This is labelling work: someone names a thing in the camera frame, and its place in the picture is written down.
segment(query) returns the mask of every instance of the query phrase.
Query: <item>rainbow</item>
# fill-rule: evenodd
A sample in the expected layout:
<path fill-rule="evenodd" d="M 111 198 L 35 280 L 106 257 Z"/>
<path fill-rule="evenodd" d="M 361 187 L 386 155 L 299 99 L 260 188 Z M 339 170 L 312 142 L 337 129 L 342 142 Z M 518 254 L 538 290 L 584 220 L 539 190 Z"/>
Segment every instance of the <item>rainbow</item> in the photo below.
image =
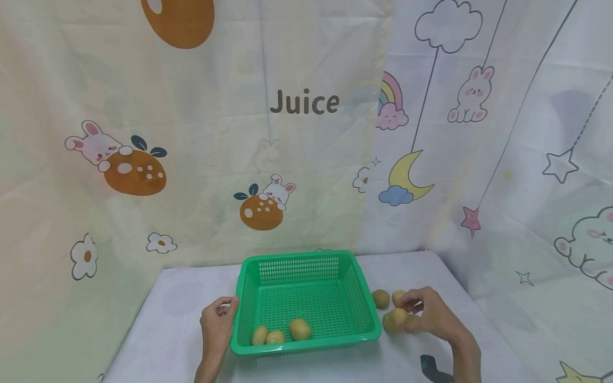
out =
<path fill-rule="evenodd" d="M 387 72 L 383 72 L 383 83 L 381 84 L 381 91 L 379 92 L 379 109 L 378 114 L 381 113 L 383 105 L 391 102 L 396 105 L 396 110 L 402 109 L 402 90 L 398 81 Z"/>

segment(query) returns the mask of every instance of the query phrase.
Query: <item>flower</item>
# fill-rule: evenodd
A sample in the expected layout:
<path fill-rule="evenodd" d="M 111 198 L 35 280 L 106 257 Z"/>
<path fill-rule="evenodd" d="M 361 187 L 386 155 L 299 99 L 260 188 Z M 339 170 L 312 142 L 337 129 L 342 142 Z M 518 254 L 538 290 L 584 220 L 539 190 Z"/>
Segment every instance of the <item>flower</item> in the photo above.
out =
<path fill-rule="evenodd" d="M 96 275 L 96 270 L 98 268 L 96 264 L 98 261 L 98 252 L 96 251 L 96 245 L 89 233 L 85 234 L 83 241 L 79 241 L 72 245 L 72 249 L 70 249 L 70 259 L 74 262 L 72 266 L 72 277 L 76 281 L 80 281 L 86 275 L 89 278 Z"/>
<path fill-rule="evenodd" d="M 357 189 L 360 193 L 366 192 L 366 184 L 368 183 L 368 172 L 369 168 L 363 167 L 357 172 L 357 177 L 353 180 L 353 187 Z"/>
<path fill-rule="evenodd" d="M 147 239 L 149 239 L 147 251 L 155 250 L 160 254 L 166 254 L 167 252 L 176 250 L 177 248 L 177 244 L 172 243 L 172 238 L 170 238 L 168 235 L 151 233 Z"/>

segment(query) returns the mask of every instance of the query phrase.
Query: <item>black object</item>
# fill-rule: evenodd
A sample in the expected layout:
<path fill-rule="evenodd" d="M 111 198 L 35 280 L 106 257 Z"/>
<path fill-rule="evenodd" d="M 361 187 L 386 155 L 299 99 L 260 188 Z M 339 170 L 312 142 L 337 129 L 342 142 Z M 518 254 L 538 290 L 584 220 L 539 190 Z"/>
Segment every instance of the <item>black object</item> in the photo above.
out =
<path fill-rule="evenodd" d="M 424 376 L 433 383 L 453 383 L 454 377 L 438 371 L 436 368 L 436 359 L 431 355 L 422 355 L 422 372 Z"/>

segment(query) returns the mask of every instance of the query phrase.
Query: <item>human hand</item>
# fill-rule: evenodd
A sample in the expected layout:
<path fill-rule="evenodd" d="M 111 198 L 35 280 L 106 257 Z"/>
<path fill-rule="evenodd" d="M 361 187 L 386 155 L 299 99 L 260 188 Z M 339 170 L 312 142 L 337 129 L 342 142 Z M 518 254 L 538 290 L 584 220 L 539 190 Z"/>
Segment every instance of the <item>human hand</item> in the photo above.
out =
<path fill-rule="evenodd" d="M 234 316 L 238 310 L 238 296 L 220 297 L 202 310 L 203 350 L 206 354 L 225 354 L 234 326 Z"/>
<path fill-rule="evenodd" d="M 396 307 L 413 314 L 424 312 L 420 318 L 405 323 L 404 329 L 408 333 L 428 332 L 450 343 L 470 334 L 441 296 L 429 286 L 410 290 L 398 300 Z"/>

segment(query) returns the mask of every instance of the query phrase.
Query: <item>backdrop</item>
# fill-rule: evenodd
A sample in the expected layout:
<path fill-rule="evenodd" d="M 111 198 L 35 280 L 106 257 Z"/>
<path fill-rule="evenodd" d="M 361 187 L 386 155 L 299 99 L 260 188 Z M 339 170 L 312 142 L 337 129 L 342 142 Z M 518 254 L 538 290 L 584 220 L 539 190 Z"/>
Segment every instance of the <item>backdrop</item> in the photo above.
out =
<path fill-rule="evenodd" d="M 0 1 L 0 371 L 102 379 L 164 266 L 353 248 L 391 0 Z"/>
<path fill-rule="evenodd" d="M 392 19 L 359 251 L 436 251 L 542 382 L 613 382 L 612 12 L 398 0 Z"/>

